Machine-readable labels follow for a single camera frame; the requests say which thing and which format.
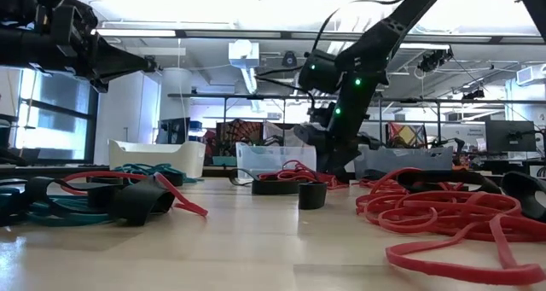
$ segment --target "window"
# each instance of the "window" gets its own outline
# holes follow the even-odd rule
[[[39,148],[38,164],[92,163],[97,101],[87,81],[23,70],[15,147]]]

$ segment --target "table surface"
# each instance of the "table surface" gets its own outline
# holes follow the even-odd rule
[[[545,290],[493,287],[391,267],[384,249],[441,236],[401,236],[355,215],[352,187],[328,193],[327,205],[300,212],[295,196],[252,196],[226,179],[185,185],[210,211],[180,209],[141,228],[115,224],[0,231],[0,290]],[[520,264],[546,267],[544,244],[512,244]],[[489,242],[415,255],[420,259],[496,267]]]

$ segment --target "white plastic bin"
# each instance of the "white plastic bin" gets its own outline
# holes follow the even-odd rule
[[[237,167],[249,170],[254,176],[265,172],[278,172],[289,160],[298,160],[313,171],[317,168],[317,152],[314,147],[248,146],[237,143]],[[250,178],[239,171],[239,178]]]
[[[362,153],[355,160],[357,179],[366,170],[392,172],[405,167],[424,171],[450,171],[453,169],[453,147],[433,149],[387,149],[370,150],[368,145],[358,145]]]
[[[186,142],[182,145],[140,144],[108,140],[110,168],[124,164],[148,164],[156,166],[168,163],[172,168],[185,172],[188,177],[203,175],[205,164],[204,143]]]

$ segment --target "ceiling light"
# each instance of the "ceiling light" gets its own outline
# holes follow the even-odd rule
[[[401,49],[450,49],[448,44],[400,44]]]
[[[176,37],[174,30],[127,30],[127,29],[96,29],[91,31],[91,35],[98,32],[102,36],[111,37]]]

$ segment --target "red object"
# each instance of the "red object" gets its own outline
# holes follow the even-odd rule
[[[68,181],[72,181],[72,180],[75,180],[75,179],[87,178],[87,177],[117,177],[117,178],[129,178],[129,179],[135,179],[135,180],[144,180],[144,179],[148,178],[148,176],[135,175],[135,174],[124,173],[124,172],[101,172],[101,171],[99,171],[99,172],[79,172],[79,173],[75,173],[73,175],[70,175],[70,176],[68,176],[68,177],[66,177],[66,178],[64,178],[62,180],[64,182],[68,182]],[[159,181],[166,189],[168,189],[169,192],[171,192],[176,197],[176,199],[178,201],[180,201],[177,204],[175,204],[174,207],[177,207],[177,208],[180,208],[180,209],[184,209],[184,210],[199,214],[199,215],[201,215],[203,217],[205,217],[208,214],[207,210],[203,209],[202,207],[197,206],[193,202],[186,199],[186,197],[184,197],[182,195],[182,193],[180,193],[178,191],[178,189],[174,185],[172,185],[172,183],[169,182],[169,180],[167,180],[167,178],[165,178],[163,175],[156,172],[154,174],[154,178],[157,181]],[[65,187],[62,187],[62,186],[61,186],[61,188],[64,191],[66,191],[67,193],[70,193],[70,194],[73,194],[73,195],[85,195],[85,193],[79,192],[79,191],[76,191],[76,190],[73,190],[73,189],[65,188]]]
[[[285,169],[288,164],[295,163],[294,169]],[[322,182],[326,183],[328,189],[347,189],[349,184],[340,183],[335,176],[322,174],[311,170],[309,167],[303,165],[298,160],[290,160],[284,163],[282,170],[279,172],[263,173],[258,175],[260,180],[267,180],[275,177],[278,181],[295,181],[295,180],[307,180],[310,182]]]
[[[442,183],[444,191],[410,195],[393,180],[407,168],[389,173],[376,182],[362,181],[369,195],[357,198],[357,214],[372,224],[402,234],[432,232],[451,236],[441,241],[412,242],[386,249],[392,264],[428,275],[494,285],[528,285],[546,279],[540,265],[518,265],[509,242],[546,241],[546,224],[521,215],[520,203],[506,195],[459,192],[462,187]],[[418,253],[448,247],[463,239],[495,242],[502,269],[487,269],[408,258]]]

